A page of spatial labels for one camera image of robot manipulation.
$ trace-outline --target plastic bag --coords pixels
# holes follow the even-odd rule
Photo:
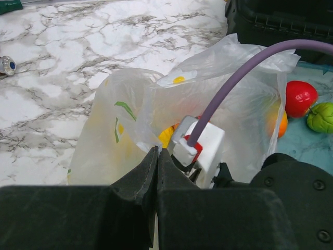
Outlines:
[[[72,158],[69,183],[112,184],[124,176],[151,147],[161,147],[158,136],[162,131],[186,115],[201,115],[232,73],[263,49],[241,45],[232,34],[165,77],[133,68],[111,74],[97,89]],[[276,54],[258,65],[228,94],[211,119],[225,130],[221,161],[228,164],[237,181],[249,182],[275,150],[286,73],[299,60],[293,53]],[[271,112],[278,114],[273,134],[267,132]]]

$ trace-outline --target translucent plastic bag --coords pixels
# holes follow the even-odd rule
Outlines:
[[[232,34],[175,67],[167,76],[123,69],[99,86],[70,166],[70,184],[112,184],[132,170],[158,136],[186,115],[201,115],[224,82],[263,50]],[[248,182],[276,147],[285,105],[286,73],[299,56],[286,51],[258,65],[229,93],[211,119],[225,130],[223,162]],[[267,117],[278,121],[269,128]]]

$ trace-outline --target blue tray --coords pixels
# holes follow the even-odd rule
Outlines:
[[[288,81],[308,82],[319,93],[318,103],[333,102],[332,67],[304,63],[299,66],[288,76]],[[306,117],[289,119],[288,122],[286,134],[278,140],[277,151],[333,174],[333,135],[312,131],[306,124]]]

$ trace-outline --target green handle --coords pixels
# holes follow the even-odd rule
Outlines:
[[[23,9],[20,0],[0,1],[0,15],[19,9]]]

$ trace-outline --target green toy fruit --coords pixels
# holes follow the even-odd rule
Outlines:
[[[311,108],[307,123],[318,133],[333,133],[333,103],[319,103]]]

